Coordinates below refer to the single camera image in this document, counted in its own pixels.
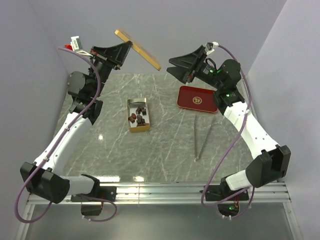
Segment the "silver tin lid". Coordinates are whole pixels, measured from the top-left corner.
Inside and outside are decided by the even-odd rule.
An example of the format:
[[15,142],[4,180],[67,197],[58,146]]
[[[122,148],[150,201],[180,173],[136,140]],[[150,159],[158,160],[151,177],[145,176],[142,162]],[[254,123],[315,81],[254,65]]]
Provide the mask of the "silver tin lid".
[[135,40],[130,34],[128,34],[123,29],[120,29],[120,28],[116,29],[114,33],[117,37],[119,37],[124,42],[131,41],[132,42],[131,48],[134,51],[136,51],[157,71],[161,70],[162,68],[161,63],[148,50],[146,50],[137,40]]

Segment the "dark chocolate piece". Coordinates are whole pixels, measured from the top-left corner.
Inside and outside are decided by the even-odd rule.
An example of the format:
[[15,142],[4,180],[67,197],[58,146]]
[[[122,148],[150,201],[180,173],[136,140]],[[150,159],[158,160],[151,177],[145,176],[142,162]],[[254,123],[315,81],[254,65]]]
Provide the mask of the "dark chocolate piece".
[[136,109],[136,113],[137,114],[140,114],[142,111],[143,111],[144,107],[143,106],[139,106],[137,109]]
[[141,113],[142,113],[143,116],[146,116],[147,115],[147,109],[146,108],[142,109]]

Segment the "silver metal tweezers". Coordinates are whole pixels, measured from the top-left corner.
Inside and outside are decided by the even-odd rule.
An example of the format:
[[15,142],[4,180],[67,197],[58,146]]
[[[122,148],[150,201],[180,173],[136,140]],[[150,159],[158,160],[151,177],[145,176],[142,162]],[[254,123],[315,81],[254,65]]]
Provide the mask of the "silver metal tweezers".
[[205,147],[207,145],[207,141],[209,139],[209,136],[212,132],[213,125],[214,125],[215,119],[213,118],[209,127],[207,128],[206,135],[201,135],[201,131],[199,131],[198,128],[198,116],[194,116],[194,122],[193,122],[193,149],[194,149],[194,161],[199,161],[202,156],[203,152],[205,150]]

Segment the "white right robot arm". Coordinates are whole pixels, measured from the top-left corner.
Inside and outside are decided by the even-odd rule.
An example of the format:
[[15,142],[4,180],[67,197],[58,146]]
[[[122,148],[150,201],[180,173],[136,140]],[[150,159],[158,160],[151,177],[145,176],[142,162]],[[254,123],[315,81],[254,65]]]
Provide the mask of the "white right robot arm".
[[200,57],[181,56],[170,58],[169,63],[172,66],[167,72],[180,82],[190,83],[198,78],[216,88],[213,93],[215,106],[237,129],[250,150],[253,161],[246,169],[222,181],[220,194],[224,199],[231,200],[240,189],[259,188],[286,176],[291,150],[270,137],[248,108],[237,88],[242,78],[239,62],[227,59],[215,68]]

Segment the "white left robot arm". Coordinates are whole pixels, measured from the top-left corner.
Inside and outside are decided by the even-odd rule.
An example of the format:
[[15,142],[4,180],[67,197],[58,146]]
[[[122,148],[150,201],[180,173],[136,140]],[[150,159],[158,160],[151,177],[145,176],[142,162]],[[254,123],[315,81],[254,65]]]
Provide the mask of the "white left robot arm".
[[127,40],[111,47],[93,46],[90,51],[77,40],[60,50],[75,55],[89,64],[88,73],[72,72],[67,78],[67,93],[72,104],[63,126],[47,148],[33,161],[20,167],[23,190],[58,204],[66,196],[81,196],[102,202],[100,181],[90,175],[65,177],[62,171],[79,140],[98,119],[103,101],[99,96],[112,70],[124,64],[130,49],[136,44]]

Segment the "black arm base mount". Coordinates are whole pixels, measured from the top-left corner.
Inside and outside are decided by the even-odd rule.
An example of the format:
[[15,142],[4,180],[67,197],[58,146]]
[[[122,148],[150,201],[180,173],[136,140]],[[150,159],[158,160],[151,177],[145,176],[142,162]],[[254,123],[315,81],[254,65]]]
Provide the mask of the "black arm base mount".
[[[222,186],[221,184],[211,184],[205,193],[205,200],[207,202],[218,202],[239,192],[240,190],[242,190],[242,188],[236,191],[232,191],[228,186]],[[233,200],[248,201],[248,191],[246,190],[230,199],[230,201]]]

